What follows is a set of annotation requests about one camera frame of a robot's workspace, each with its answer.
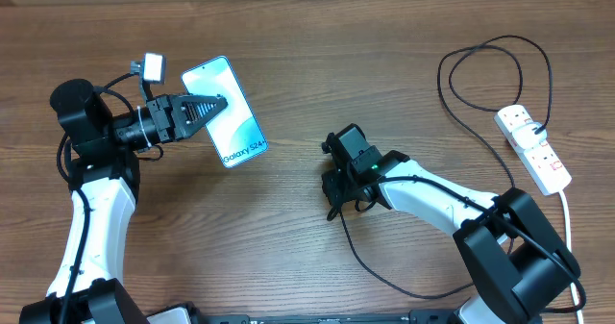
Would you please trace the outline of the Samsung Galaxy smartphone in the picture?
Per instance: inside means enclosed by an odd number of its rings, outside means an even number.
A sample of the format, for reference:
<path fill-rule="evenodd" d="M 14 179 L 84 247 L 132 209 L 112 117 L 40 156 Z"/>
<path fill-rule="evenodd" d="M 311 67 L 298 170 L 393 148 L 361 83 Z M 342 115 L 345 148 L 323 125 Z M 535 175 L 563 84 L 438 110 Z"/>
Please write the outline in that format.
<path fill-rule="evenodd" d="M 267 151 L 266 137 L 226 57 L 199 64 L 185 71 L 181 79 L 190 94 L 226 99 L 227 107 L 205 125 L 225 167 L 235 167 Z"/>

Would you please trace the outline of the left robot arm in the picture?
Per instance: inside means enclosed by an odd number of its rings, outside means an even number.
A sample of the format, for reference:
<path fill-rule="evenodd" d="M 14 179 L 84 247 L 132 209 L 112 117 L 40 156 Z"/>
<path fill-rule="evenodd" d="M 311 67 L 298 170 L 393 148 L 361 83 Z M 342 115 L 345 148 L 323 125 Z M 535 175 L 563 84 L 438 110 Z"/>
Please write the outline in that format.
<path fill-rule="evenodd" d="M 73 216 L 58 274 L 45 298 L 25 306 L 22 323 L 147 323 L 123 286 L 128 227 L 138 202 L 139 153 L 194 136 L 227 109 L 221 95 L 161 95 L 141 85 L 146 105 L 115 116 L 108 87 L 73 79 L 50 105 L 64 130 L 57 166 Z"/>

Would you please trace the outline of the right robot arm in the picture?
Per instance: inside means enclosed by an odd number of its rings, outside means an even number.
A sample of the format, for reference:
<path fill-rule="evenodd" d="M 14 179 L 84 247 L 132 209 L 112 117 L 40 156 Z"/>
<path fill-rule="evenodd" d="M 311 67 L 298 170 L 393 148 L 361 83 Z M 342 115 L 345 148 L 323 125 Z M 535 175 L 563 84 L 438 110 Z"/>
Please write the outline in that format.
<path fill-rule="evenodd" d="M 565 311 L 585 306 L 576 258 L 528 193 L 459 186 L 399 151 L 382 154 L 356 124 L 328 134 L 321 147 L 333 163 L 322 175 L 329 220 L 341 217 L 348 202 L 380 204 L 453 238 L 477 293 L 453 311 L 450 322 L 535 322 L 556 311 L 551 303 L 568 287 L 579 296 Z"/>

